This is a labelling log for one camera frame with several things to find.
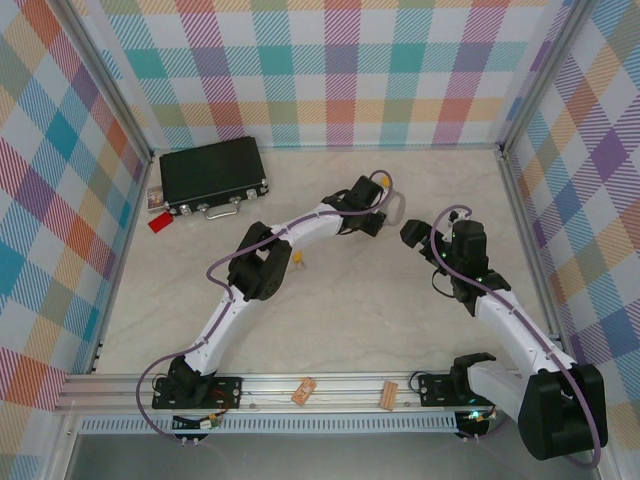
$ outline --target plaid wall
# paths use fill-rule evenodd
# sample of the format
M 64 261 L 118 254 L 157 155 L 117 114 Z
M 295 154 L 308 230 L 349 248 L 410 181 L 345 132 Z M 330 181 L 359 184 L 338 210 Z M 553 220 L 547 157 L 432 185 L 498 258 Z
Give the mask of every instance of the plaid wall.
M 105 308 L 143 164 L 45 0 L 0 2 L 0 479 L 31 478 Z
M 535 60 L 531 63 L 529 71 L 525 76 L 524 82 L 522 82 L 522 85 L 518 90 L 518 95 L 516 95 L 516 98 L 511 105 L 509 114 L 507 115 L 507 119 L 502 125 L 502 129 L 500 130 L 500 135 L 498 137 L 498 143 L 504 142 L 509 129 L 513 125 L 513 121 L 520 112 L 522 102 L 531 91 L 531 87 L 533 87 L 533 85 L 536 83 L 536 80 L 538 79 L 538 76 L 540 74 L 540 69 L 551 53 L 551 46 L 553 45 L 553 42 L 555 42 L 558 35 L 561 33 L 562 27 L 567 21 L 569 13 L 571 13 L 571 8 L 574 4 L 575 0 L 562 0 L 562 6 L 558 10 L 556 17 L 553 20 L 553 24 L 551 25 L 551 28 L 548 30 L 547 35 L 545 36 L 545 39 L 542 42 L 542 46 L 540 47 Z
M 640 478 L 640 1 L 601 0 L 512 155 L 577 358 Z
M 178 149 L 244 134 L 265 146 L 495 143 L 545 7 L 562 0 L 74 3 L 150 143 Z

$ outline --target beige floor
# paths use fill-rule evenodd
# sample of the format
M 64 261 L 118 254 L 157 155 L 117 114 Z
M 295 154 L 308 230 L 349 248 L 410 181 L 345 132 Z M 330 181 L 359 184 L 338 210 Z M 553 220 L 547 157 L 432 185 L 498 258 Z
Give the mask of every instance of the beige floor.
M 545 324 L 493 152 L 269 151 L 263 161 L 271 192 L 244 202 L 235 217 L 181 217 L 154 235 L 146 223 L 155 215 L 141 213 L 99 373 L 139 373 L 186 347 L 221 297 L 221 289 L 205 278 L 207 267 L 235 251 L 249 225 L 292 219 L 377 168 L 391 172 L 405 194 L 405 220 L 432 222 L 453 203 L 471 206 L 487 231 L 490 266 L 511 283 L 537 323 Z M 159 183 L 155 167 L 150 185 Z M 476 351 L 505 359 L 487 327 L 432 290 L 433 267 L 400 241 L 402 224 L 386 227 L 377 238 L 358 233 L 308 248 L 306 270 L 290 266 L 281 290 L 228 348 L 221 371 L 445 369 L 454 357 Z M 218 277 L 226 274 L 225 268 Z M 450 288 L 448 280 L 438 284 Z

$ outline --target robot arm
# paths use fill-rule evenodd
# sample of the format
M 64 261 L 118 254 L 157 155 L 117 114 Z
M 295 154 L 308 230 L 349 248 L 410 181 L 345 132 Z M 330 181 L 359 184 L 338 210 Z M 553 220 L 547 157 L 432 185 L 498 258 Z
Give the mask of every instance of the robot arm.
M 488 295 L 484 289 L 452 276 L 454 298 L 491 328 L 519 370 L 518 375 L 509 372 L 486 353 L 457 358 L 451 368 L 451 377 L 457 379 L 453 382 L 457 397 L 463 401 L 484 397 L 502 409 L 518 423 L 525 446 L 539 460 L 589 450 L 594 444 L 588 422 L 577 395 L 558 363 L 552 360 L 555 356 L 584 395 L 600 444 L 605 446 L 608 434 L 601 374 L 593 365 L 577 365 L 551 342 L 524 313 L 506 280 L 489 269 L 483 225 L 467 219 L 465 212 L 452 212 L 449 221 L 451 229 L 446 234 L 434 233 L 440 259 L 455 273 L 496 294 Z M 432 227 L 425 222 L 409 220 L 401 237 L 411 248 L 420 244 L 420 253 L 438 272 L 446 275 L 431 249 L 431 233 Z M 515 311 L 523 316 L 530 328 L 516 318 Z
M 309 213 L 316 214 L 329 211 L 335 212 L 336 210 L 332 206 L 322 203 L 303 216 L 309 215 Z M 201 375 L 209 375 L 216 372 L 225 350 L 235 338 L 235 334 L 242 330 L 242 325 L 251 318 L 251 312 L 253 312 L 263 300 L 270 298 L 279 288 L 291 253 L 302 250 L 322 239 L 337 235 L 341 230 L 343 221 L 343 218 L 339 215 L 323 215 L 301 223 L 287 231 L 276 240 L 275 242 L 277 243 L 272 246 L 271 252 L 273 253 L 270 253 L 263 263 L 264 274 L 253 272 L 256 274 L 253 278 L 260 278 L 261 280 L 258 283 L 254 282 L 254 285 L 250 284 L 251 272 L 248 270 L 255 267 L 256 263 L 261 260 L 259 255 L 257 253 L 253 255 L 248 254 L 244 260 L 242 260 L 242 257 L 239 257 L 237 259 L 239 261 L 237 262 L 232 260 L 228 280 L 233 293 L 233 300 L 231 300 L 229 293 L 225 292 L 218 308 L 213 312 L 201 336 L 196 339 L 194 344 L 202 343 L 206 332 L 211 330 L 224 307 L 229 302 L 233 302 L 233 304 L 218 324 L 216 334 L 198 350 L 186 355 L 185 361 L 187 365 L 189 365 L 193 371 L 200 372 Z M 258 237 L 259 234 L 261 236 L 262 233 L 267 231 L 269 233 L 278 232 L 284 227 L 285 225 L 264 227 L 261 223 L 252 225 L 249 228 L 245 240 L 240 245 L 239 250 L 245 246 L 257 243 L 259 239 L 256 237 Z
M 307 214 L 286 224 L 270 227 L 256 222 L 247 231 L 238 251 L 272 237 L 283 229 L 285 233 L 258 250 L 233 258 L 227 277 L 229 290 L 211 316 L 201 335 L 192 346 L 199 345 L 187 355 L 176 357 L 169 367 L 168 377 L 182 395 L 194 404 L 207 394 L 208 385 L 218 369 L 220 360 L 251 313 L 261 302 L 271 298 L 280 288 L 291 254 L 322 239 L 343 232 L 363 231 L 375 237 L 382 228 L 386 213 L 381 203 L 386 189 L 362 176 L 350 190 L 342 190 L 326 197 Z M 362 215 L 354 214 L 367 210 Z M 215 335 L 208 340 L 207 332 L 215 326 Z

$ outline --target black mounting bracket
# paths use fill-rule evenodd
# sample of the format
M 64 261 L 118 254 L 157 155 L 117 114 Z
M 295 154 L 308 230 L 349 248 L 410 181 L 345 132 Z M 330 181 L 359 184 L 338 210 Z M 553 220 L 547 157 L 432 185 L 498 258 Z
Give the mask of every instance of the black mounting bracket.
M 206 395 L 199 401 L 185 396 L 176 383 L 167 377 L 158 378 L 154 384 L 151 408 L 154 410 L 236 410 L 242 398 L 241 377 L 202 377 L 206 383 Z
M 200 375 L 182 355 L 171 361 L 167 377 L 155 380 L 153 390 L 156 410 L 233 410 L 240 406 L 242 378 Z
M 493 407 L 493 403 L 476 395 L 469 387 L 467 369 L 474 363 L 492 361 L 496 357 L 489 353 L 472 353 L 457 357 L 449 374 L 420 375 L 418 391 L 423 407 Z

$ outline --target small wooden block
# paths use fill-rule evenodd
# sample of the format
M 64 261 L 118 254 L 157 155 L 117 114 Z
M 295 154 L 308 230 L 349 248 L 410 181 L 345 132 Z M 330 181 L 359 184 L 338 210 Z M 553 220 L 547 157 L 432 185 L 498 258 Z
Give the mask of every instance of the small wooden block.
M 385 410 L 393 411 L 393 407 L 396 405 L 396 394 L 398 393 L 398 384 L 389 382 L 388 380 L 384 382 L 384 388 L 382 389 L 382 399 L 380 400 L 380 407 Z
M 316 385 L 317 383 L 315 382 L 315 380 L 309 377 L 304 378 L 298 389 L 291 396 L 291 400 L 293 400 L 300 406 L 304 405 L 315 390 Z

